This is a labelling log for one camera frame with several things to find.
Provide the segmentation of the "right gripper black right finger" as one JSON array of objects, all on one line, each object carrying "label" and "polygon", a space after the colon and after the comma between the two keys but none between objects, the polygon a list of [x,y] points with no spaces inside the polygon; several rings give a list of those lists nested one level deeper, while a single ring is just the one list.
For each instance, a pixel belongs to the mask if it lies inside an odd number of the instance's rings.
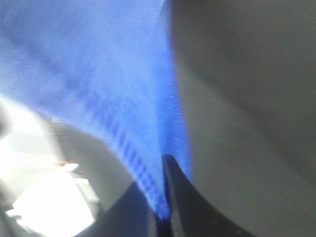
[{"label": "right gripper black right finger", "polygon": [[162,157],[170,220],[164,225],[171,237],[252,237],[212,206],[188,180],[172,155]]}]

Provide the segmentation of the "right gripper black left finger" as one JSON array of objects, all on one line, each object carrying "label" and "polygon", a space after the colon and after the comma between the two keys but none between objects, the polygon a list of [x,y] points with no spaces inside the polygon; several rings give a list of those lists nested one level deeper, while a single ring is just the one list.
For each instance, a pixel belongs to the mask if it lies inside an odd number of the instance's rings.
[{"label": "right gripper black left finger", "polygon": [[155,214],[136,183],[86,229],[88,237],[157,237],[158,227]]}]

